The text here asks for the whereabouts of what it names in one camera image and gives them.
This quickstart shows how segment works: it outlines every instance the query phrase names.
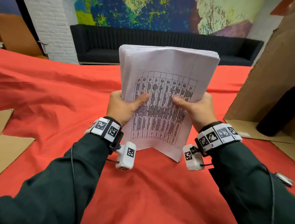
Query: cardboard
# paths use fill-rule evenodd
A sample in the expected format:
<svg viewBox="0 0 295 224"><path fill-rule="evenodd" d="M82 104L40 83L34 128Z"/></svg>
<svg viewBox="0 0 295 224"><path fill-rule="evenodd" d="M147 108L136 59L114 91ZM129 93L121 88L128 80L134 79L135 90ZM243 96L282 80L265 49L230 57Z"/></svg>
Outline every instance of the cardboard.
<svg viewBox="0 0 295 224"><path fill-rule="evenodd" d="M258 122L295 86L295 3L274 30L260 59L229 107L224 120L243 137L274 142L294 160L295 118L274 137L256 130Z"/></svg>
<svg viewBox="0 0 295 224"><path fill-rule="evenodd" d="M13 109L0 111L0 173L35 140L2 134L12 112Z"/></svg>

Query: dark green sleeve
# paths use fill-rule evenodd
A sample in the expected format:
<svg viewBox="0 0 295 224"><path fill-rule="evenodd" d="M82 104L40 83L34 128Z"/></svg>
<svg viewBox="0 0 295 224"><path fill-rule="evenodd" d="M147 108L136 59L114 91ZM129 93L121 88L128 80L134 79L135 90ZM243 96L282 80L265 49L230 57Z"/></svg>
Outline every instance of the dark green sleeve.
<svg viewBox="0 0 295 224"><path fill-rule="evenodd" d="M93 197L108 154L107 142L92 134L83 136L73 148L76 223L80 223L84 210ZM70 150L64 157L53 160L44 171L26 180L15 198L0 197L1 224L71 224L74 220Z"/></svg>
<svg viewBox="0 0 295 224"><path fill-rule="evenodd" d="M238 224L271 223L272 189L268 171L241 142L211 154L210 173ZM274 223L295 223L295 197L272 174L275 190Z"/></svg>

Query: red tablecloth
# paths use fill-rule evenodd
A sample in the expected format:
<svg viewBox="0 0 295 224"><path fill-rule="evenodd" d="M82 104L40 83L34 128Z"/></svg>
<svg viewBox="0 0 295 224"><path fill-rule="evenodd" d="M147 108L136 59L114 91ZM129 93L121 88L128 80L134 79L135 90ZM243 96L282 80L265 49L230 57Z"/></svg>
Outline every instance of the red tablecloth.
<svg viewBox="0 0 295 224"><path fill-rule="evenodd" d="M0 50L0 110L14 108L4 134L36 141L0 174L0 196L16 195L22 182L46 168L104 116L110 92L119 90L119 66L79 66ZM219 66L208 87L222 119L250 67ZM194 143L192 130L188 143ZM295 180L295 163L270 142L244 139L270 171ZM236 223L208 168L189 172L156 151L136 153L122 172L106 162L82 223Z"/></svg>

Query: table grid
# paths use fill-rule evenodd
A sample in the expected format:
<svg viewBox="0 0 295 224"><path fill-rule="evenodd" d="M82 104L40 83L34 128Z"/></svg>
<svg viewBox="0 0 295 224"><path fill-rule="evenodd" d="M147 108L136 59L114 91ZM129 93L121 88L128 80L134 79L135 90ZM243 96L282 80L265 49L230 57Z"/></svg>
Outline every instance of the table grid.
<svg viewBox="0 0 295 224"><path fill-rule="evenodd" d="M170 73L140 73L134 100L145 92L150 98L132 117L131 139L157 138L175 145L186 112L172 102L172 97L189 102L196 84L195 80Z"/></svg>

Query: paper sheet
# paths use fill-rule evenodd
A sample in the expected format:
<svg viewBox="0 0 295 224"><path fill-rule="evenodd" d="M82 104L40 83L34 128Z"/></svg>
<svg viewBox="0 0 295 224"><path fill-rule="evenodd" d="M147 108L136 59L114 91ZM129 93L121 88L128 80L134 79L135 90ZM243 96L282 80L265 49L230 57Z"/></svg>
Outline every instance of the paper sheet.
<svg viewBox="0 0 295 224"><path fill-rule="evenodd" d="M134 101L145 92L149 100L124 127L123 143L137 150L153 147L175 161L182 155L192 122L172 102L177 95L199 101L219 63L216 52L187 48L122 45L119 49L122 98Z"/></svg>

